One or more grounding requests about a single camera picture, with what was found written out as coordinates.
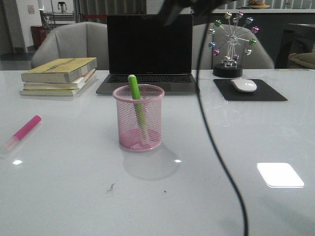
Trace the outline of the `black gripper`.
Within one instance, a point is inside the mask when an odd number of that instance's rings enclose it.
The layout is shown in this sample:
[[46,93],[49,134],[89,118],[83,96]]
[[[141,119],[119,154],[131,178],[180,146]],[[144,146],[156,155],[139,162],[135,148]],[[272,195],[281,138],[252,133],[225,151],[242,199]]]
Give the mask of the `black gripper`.
[[219,6],[234,2],[234,0],[165,0],[158,12],[158,20],[164,25],[170,25],[184,8],[190,7],[196,15],[209,15]]

